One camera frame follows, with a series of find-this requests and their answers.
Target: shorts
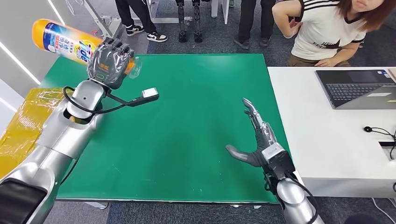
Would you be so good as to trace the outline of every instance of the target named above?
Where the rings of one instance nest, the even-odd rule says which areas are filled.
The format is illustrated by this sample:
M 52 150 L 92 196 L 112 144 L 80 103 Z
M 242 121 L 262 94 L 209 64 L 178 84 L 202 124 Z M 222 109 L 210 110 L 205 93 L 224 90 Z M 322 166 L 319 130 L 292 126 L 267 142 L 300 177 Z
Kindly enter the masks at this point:
M 319 60 L 308 60 L 290 54 L 287 61 L 288 67 L 314 67 Z M 348 61 L 342 61 L 335 65 L 335 67 L 351 67 Z

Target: brown hair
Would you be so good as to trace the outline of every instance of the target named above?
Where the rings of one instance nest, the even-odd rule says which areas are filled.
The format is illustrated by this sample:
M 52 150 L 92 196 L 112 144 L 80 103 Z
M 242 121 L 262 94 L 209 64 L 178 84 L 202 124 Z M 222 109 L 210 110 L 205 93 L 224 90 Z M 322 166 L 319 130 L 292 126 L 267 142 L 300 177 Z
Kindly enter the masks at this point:
M 365 22 L 361 30 L 372 31 L 379 29 L 386 17 L 392 12 L 396 5 L 396 0 L 384 0 L 384 2 L 377 8 L 361 13 L 361 18 Z M 352 0 L 340 0 L 337 7 L 342 16 L 346 17 L 347 13 L 352 8 Z

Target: yellow plastic wrap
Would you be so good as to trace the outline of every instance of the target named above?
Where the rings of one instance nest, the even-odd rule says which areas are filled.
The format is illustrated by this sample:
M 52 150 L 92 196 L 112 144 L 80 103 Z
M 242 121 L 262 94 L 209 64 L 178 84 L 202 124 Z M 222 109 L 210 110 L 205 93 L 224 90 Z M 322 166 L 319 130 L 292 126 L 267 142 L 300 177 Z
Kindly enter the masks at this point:
M 0 178 L 32 150 L 42 125 L 63 98 L 61 88 L 33 88 L 0 138 Z

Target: black pants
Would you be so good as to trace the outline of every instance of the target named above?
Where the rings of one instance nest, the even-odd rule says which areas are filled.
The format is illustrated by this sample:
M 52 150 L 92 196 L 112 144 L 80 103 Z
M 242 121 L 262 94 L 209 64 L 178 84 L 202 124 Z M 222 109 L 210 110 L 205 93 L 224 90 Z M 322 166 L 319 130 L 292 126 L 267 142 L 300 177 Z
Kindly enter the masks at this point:
M 131 6 L 134 13 L 139 17 L 143 24 L 144 30 L 147 33 L 152 33 L 156 30 L 150 18 L 149 8 L 147 7 L 146 0 L 115 0 L 117 5 L 118 14 L 121 17 L 122 24 L 129 27 L 134 25 L 134 20 L 131 16 L 129 6 Z
M 260 36 L 270 38 L 274 27 L 274 17 L 272 16 L 272 7 L 275 0 L 260 0 L 261 4 L 261 34 Z M 250 38 L 250 30 L 253 25 L 255 15 L 256 0 L 242 0 L 240 5 L 240 22 L 238 38 L 244 42 Z

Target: sneaker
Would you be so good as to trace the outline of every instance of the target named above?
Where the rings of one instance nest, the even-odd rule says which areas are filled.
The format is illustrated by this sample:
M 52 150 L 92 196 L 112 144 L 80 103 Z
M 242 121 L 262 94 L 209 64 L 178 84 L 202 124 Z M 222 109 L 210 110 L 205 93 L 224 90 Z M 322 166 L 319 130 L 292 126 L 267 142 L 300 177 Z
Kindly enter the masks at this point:
M 261 38 L 261 40 L 259 42 L 259 46 L 263 47 L 263 48 L 268 47 L 270 40 L 271 40 L 271 37 L 270 38 L 266 38 L 266 37 Z
M 235 7 L 235 0 L 230 0 L 229 6 L 230 6 L 230 8 L 234 8 Z
M 247 49 L 249 49 L 250 48 L 250 46 L 249 46 L 249 40 L 246 40 L 246 41 L 244 41 L 244 42 L 239 42 L 239 39 L 238 39 L 238 37 L 235 37 L 234 38 L 234 43 L 236 43 L 238 46 L 240 46 L 242 49 L 245 49 L 245 50 L 247 50 Z
M 127 27 L 127 35 L 128 36 L 133 36 L 135 34 L 143 32 L 143 31 L 144 31 L 144 28 L 141 26 L 131 25 L 131 26 Z
M 155 42 L 165 42 L 168 40 L 168 38 L 167 36 L 159 34 L 157 33 L 157 31 L 154 31 L 152 33 L 147 33 L 147 40 Z

